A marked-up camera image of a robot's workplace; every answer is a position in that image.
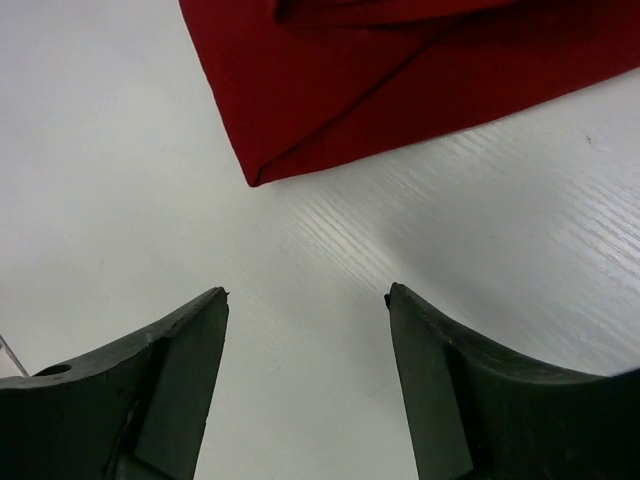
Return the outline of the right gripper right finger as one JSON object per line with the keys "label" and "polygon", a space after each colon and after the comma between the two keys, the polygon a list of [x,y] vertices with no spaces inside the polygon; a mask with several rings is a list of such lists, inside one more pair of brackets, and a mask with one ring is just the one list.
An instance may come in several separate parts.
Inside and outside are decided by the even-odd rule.
{"label": "right gripper right finger", "polygon": [[635,479],[639,374],[518,353],[402,284],[385,297],[422,479]]}

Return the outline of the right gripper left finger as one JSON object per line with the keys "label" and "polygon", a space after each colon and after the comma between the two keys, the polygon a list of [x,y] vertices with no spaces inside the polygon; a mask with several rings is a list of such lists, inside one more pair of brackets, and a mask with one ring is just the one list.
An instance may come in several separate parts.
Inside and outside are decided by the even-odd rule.
{"label": "right gripper left finger", "polygon": [[1,381],[4,479],[191,479],[229,315],[212,288],[81,356]]}

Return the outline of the red t shirt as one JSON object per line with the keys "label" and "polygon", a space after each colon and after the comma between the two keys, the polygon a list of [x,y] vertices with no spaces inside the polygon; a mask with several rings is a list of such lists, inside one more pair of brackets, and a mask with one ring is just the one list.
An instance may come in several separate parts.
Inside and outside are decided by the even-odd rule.
{"label": "red t shirt", "polygon": [[247,183],[484,124],[639,65],[635,1],[184,1]]}

